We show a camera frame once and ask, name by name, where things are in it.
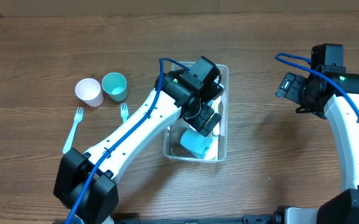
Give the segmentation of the white spoon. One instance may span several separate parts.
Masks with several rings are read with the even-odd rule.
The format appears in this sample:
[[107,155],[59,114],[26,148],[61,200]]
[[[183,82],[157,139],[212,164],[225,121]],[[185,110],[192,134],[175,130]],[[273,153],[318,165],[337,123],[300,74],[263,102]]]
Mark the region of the white spoon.
[[[220,103],[221,103],[221,96],[219,96],[219,97],[218,97],[217,99],[215,99],[214,102],[213,102],[214,111],[215,111],[216,113],[219,113]],[[213,133],[214,136],[218,136],[218,135],[220,134],[219,123],[220,123],[220,122],[218,122],[218,123],[215,125],[215,127],[213,128],[212,133]]]

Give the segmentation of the blue cup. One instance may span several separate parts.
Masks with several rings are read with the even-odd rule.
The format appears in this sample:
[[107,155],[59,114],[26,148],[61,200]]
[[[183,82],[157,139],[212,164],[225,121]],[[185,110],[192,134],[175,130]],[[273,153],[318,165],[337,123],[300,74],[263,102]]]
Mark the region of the blue cup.
[[212,142],[212,138],[202,136],[193,129],[187,129],[180,138],[180,144],[198,159],[206,157]]

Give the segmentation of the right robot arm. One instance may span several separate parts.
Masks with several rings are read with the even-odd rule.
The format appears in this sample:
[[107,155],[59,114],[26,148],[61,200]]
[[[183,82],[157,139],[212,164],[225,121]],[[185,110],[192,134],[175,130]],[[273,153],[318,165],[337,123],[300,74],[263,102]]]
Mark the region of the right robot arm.
[[329,121],[341,170],[341,193],[319,208],[279,207],[272,223],[359,223],[359,74],[287,73],[276,92]]

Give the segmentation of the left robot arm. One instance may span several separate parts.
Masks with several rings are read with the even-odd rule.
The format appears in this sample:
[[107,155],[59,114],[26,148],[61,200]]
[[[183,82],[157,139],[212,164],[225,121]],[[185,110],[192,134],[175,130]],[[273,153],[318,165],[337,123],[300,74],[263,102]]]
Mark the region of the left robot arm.
[[144,105],[102,142],[80,153],[64,152],[54,195],[70,213],[65,223],[104,223],[118,204],[119,182],[130,163],[165,128],[183,118],[198,134],[208,136],[221,120],[209,102],[224,86],[211,73],[197,78],[186,70],[161,73]]

